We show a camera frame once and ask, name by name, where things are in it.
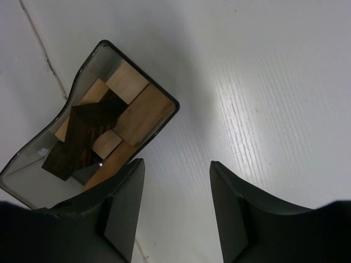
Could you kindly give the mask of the dark wood notched block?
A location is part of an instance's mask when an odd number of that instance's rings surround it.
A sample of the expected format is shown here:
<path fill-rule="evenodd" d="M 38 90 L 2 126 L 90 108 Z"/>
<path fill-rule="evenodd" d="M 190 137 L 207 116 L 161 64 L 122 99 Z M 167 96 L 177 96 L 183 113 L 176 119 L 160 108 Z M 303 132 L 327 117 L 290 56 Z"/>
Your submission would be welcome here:
<path fill-rule="evenodd" d="M 65 150 L 80 161 L 78 169 L 94 163 L 92 146 L 95 140 L 115 127 L 127 104 L 115 93 L 108 92 L 102 101 L 71 108 L 64 142 Z"/>

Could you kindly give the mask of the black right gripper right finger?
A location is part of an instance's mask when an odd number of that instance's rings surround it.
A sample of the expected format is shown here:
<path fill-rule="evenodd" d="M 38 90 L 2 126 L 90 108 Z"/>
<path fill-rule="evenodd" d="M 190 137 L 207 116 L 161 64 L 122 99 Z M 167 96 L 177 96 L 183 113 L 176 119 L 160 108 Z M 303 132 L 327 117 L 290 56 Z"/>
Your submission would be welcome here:
<path fill-rule="evenodd" d="M 322 214 L 277 198 L 217 161 L 210 181 L 224 262 L 306 262 L 329 255 Z"/>

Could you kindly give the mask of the long light wood block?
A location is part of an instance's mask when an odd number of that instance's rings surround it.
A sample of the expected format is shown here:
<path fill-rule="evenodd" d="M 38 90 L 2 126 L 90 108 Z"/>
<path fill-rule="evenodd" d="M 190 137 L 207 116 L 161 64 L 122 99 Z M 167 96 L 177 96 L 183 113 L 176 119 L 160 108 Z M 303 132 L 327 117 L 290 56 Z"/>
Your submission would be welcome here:
<path fill-rule="evenodd" d="M 129 145 L 125 141 L 122 141 L 111 153 L 111 155 L 108 156 L 103 165 L 84 185 L 83 191 L 86 191 L 114 176 L 131 158 L 136 150 L 136 147 Z"/>
<path fill-rule="evenodd" d="M 175 107 L 164 93 L 149 84 L 119 116 L 114 132 L 129 145 L 138 146 Z"/>

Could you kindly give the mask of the small light wood cube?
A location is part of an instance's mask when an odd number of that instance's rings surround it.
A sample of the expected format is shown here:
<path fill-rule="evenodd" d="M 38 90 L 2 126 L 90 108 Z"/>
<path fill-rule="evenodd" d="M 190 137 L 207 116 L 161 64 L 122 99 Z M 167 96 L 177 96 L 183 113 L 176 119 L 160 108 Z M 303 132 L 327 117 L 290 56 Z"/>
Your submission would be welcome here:
<path fill-rule="evenodd" d="M 122 139 L 113 130 L 108 130 L 95 140 L 92 150 L 101 159 L 105 159 L 121 141 Z"/>

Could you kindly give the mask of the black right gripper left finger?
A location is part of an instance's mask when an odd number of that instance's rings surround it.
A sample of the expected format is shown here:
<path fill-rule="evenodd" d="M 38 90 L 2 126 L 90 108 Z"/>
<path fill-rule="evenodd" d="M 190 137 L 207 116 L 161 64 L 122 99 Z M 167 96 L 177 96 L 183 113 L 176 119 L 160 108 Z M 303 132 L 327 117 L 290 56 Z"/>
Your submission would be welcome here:
<path fill-rule="evenodd" d="M 102 183 L 51 208 L 62 224 L 62 262 L 130 262 L 144 187 L 135 159 Z"/>

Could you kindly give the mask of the smoky transparent plastic container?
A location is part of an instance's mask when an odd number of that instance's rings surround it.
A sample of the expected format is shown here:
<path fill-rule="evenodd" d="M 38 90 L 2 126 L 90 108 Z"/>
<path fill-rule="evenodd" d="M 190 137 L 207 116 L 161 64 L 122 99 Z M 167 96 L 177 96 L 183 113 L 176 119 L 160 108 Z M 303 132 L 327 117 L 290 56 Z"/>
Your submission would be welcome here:
<path fill-rule="evenodd" d="M 179 102 L 102 40 L 78 70 L 59 114 L 1 171 L 1 189 L 50 208 L 115 175 L 179 111 Z"/>

